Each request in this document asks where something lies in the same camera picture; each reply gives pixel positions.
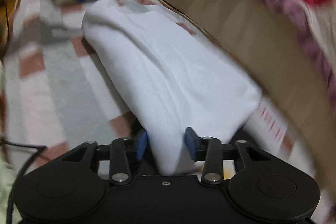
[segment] purple ruffle trim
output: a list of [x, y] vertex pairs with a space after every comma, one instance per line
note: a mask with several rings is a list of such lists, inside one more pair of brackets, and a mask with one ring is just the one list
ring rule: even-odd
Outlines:
[[311, 34], [306, 14], [300, 4], [293, 0], [255, 0], [263, 3], [275, 13], [287, 15], [298, 27], [298, 43], [313, 62], [318, 73], [322, 74], [328, 87], [328, 97], [332, 112], [336, 117], [336, 78], [325, 55]]

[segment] metal bolt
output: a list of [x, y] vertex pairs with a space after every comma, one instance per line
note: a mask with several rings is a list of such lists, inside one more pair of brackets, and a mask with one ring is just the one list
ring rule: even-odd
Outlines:
[[216, 173], [208, 173], [204, 176], [207, 181], [216, 182], [221, 179], [221, 176]]
[[114, 181], [123, 182], [128, 179], [128, 175], [125, 173], [116, 173], [112, 176]]

